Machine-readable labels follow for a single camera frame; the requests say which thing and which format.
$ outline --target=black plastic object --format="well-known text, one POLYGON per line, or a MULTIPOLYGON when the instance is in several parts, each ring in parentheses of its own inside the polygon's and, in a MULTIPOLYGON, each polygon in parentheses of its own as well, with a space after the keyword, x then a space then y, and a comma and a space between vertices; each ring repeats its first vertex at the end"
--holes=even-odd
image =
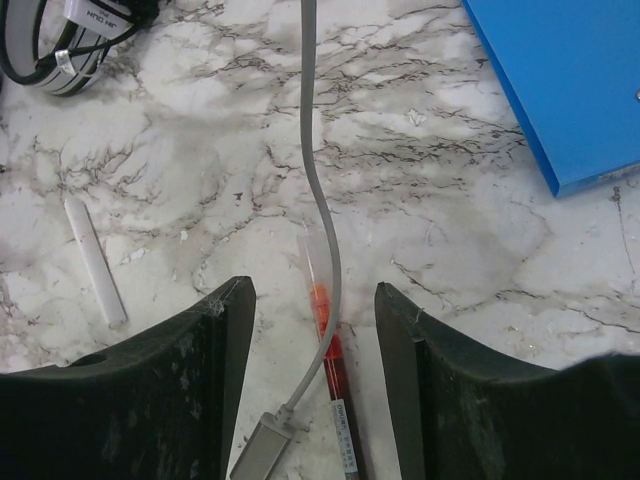
MULTIPOLYGON (((102 0, 90 0, 99 7, 105 8, 107 11, 119 15, 117 10, 113 10, 109 4, 105 4, 102 0)), ((129 9, 133 22, 146 28, 150 26, 160 13, 158 7, 159 0, 110 0, 119 3, 129 9)))
POLYGON ((225 478, 255 300, 234 278, 66 368, 0 376, 0 478, 225 478))
POLYGON ((476 342, 391 285, 375 308, 404 480, 640 479, 640 357, 557 372, 476 342))

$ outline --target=blue box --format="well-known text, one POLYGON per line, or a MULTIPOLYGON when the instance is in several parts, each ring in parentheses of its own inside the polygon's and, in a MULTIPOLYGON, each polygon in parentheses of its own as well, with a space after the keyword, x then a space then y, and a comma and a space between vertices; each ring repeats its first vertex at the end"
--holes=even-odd
POLYGON ((640 169, 640 0, 463 0, 554 196, 640 169))

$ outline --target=cable connector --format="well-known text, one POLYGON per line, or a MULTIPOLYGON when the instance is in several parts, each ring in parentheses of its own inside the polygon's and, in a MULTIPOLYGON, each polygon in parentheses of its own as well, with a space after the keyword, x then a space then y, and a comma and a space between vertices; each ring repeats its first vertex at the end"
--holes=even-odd
POLYGON ((292 414, 284 405, 276 415, 262 414, 231 471, 231 480, 266 480, 270 477, 296 433, 288 423, 292 414))

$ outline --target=marble countertop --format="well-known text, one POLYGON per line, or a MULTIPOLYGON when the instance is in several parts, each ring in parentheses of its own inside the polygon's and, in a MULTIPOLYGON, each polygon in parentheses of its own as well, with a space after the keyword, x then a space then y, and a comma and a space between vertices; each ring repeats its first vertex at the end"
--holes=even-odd
MULTIPOLYGON (((77 97, 5 83, 1 371, 65 365, 250 275, 235 461, 317 346, 296 244, 315 218, 299 148, 299 15, 295 1, 175 0, 77 97), (131 319, 122 330, 101 319, 69 195, 103 242, 131 319)), ((320 0, 318 41, 314 147, 375 478, 400 478, 377 282, 532 363, 640 351, 639 177, 553 199, 457 1, 320 0)), ((299 414, 305 428, 275 478, 341 478, 321 375, 299 414)))

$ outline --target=white label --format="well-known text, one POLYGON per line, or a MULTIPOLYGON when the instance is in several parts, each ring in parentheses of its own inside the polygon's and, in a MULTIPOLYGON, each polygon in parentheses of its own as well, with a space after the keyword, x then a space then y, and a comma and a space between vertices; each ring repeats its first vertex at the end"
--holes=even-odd
POLYGON ((331 402, 331 410, 333 410, 333 421, 336 423, 336 431, 338 432, 344 473, 358 473, 356 452, 353 450, 353 440, 351 439, 351 430, 347 420, 347 410, 344 408, 344 400, 331 402))
MULTIPOLYGON (((125 15, 131 13, 128 8, 122 5, 108 0, 102 1, 125 15)), ((66 0, 64 16, 73 23, 77 23, 81 27, 91 30, 109 40, 119 37, 131 28, 129 22, 113 13, 103 10, 89 0, 66 0)))

